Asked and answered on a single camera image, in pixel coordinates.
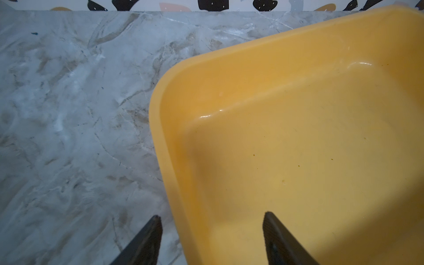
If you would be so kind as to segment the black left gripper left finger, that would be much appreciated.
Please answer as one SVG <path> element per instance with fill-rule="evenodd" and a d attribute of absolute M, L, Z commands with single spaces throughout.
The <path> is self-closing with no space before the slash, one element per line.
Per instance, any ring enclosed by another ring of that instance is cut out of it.
<path fill-rule="evenodd" d="M 162 233 L 161 218 L 154 215 L 110 265 L 156 265 Z"/>

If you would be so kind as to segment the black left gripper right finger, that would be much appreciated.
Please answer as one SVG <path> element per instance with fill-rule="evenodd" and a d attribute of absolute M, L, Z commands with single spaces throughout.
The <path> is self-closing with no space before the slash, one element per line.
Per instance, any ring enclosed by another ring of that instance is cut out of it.
<path fill-rule="evenodd" d="M 262 229 L 269 265 L 319 265 L 272 212 L 265 213 Z"/>

